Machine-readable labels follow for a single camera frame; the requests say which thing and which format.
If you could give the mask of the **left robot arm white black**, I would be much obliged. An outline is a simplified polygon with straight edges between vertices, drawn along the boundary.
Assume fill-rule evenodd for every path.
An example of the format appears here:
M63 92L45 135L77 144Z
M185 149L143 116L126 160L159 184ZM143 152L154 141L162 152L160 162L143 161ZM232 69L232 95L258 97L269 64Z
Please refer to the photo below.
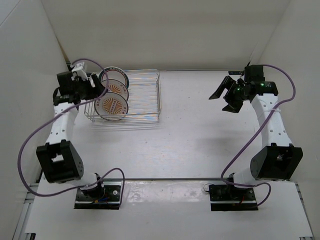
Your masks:
M100 200L105 188L97 173L86 173L83 161L71 142L78 104L82 100L94 100L105 87L93 74L83 78L79 73L66 71L57 74L59 86L52 95L53 122L45 144L37 147L36 156L50 184L72 184L80 188L85 196Z

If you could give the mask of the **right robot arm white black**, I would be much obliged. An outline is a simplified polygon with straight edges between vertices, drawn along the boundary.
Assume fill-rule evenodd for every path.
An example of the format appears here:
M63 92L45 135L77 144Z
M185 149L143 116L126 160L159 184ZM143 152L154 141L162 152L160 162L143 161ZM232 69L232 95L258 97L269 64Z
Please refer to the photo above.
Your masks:
M291 86L292 96L279 100L276 83L267 81L264 76L264 65L248 65L238 80L225 76L210 96L211 100L222 97L227 103L223 111L230 113L239 113L244 102L249 101L259 124L256 133L221 173L222 181L227 184L224 193L230 200L238 199L243 188L258 187L270 181L288 181L299 165L303 150L294 146L289 138L280 111L280 105L296 96L296 87L293 83ZM227 170L258 136L262 140L261 150L252 157L249 167L225 178Z

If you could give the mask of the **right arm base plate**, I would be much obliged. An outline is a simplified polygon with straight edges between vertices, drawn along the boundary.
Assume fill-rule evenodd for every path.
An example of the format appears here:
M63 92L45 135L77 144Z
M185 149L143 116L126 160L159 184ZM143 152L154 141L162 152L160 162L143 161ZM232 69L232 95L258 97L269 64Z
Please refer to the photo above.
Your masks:
M203 186L209 194L212 212L257 211L258 203L252 188L237 188L233 185L207 183Z

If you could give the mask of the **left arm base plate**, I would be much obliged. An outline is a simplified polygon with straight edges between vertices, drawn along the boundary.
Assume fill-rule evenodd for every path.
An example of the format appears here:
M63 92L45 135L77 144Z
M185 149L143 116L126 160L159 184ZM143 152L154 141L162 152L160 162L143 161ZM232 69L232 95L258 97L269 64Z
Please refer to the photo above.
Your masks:
M90 189L78 189L74 201L76 210L118 210L121 206L123 182L103 181Z

